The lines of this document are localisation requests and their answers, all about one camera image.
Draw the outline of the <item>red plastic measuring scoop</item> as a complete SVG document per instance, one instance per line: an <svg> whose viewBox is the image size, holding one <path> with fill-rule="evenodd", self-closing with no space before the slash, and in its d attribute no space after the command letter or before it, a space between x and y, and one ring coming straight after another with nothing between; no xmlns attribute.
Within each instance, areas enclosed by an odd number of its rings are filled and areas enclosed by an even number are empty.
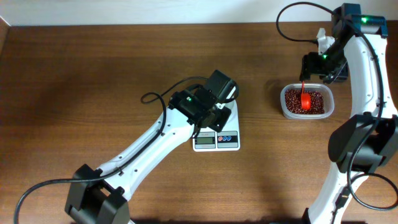
<svg viewBox="0 0 398 224"><path fill-rule="evenodd" d="M305 92L305 82L302 82L300 101L303 110L309 110L311 108L311 96L309 93Z"/></svg>

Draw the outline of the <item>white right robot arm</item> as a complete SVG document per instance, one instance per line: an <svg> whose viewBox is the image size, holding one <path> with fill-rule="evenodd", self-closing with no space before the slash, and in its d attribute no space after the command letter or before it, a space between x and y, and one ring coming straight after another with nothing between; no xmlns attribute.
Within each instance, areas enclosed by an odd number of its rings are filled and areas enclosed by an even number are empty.
<svg viewBox="0 0 398 224"><path fill-rule="evenodd" d="M345 4L332 13L332 43L303 57L300 80L319 75L325 83L349 75L350 119L330 136L331 166L320 194L305 210L304 223L340 223L355 191L397 151L397 109L386 72L386 20Z"/></svg>

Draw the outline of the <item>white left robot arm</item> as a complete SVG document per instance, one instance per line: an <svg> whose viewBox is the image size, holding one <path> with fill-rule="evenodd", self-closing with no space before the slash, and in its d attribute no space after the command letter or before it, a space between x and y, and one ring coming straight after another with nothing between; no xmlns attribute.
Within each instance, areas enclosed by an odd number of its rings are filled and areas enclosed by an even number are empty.
<svg viewBox="0 0 398 224"><path fill-rule="evenodd" d="M200 129L219 133L238 88L192 85L175 92L158 120L127 149L97 169L75 173L65 212L76 223L132 223L128 202L139 184L176 147Z"/></svg>

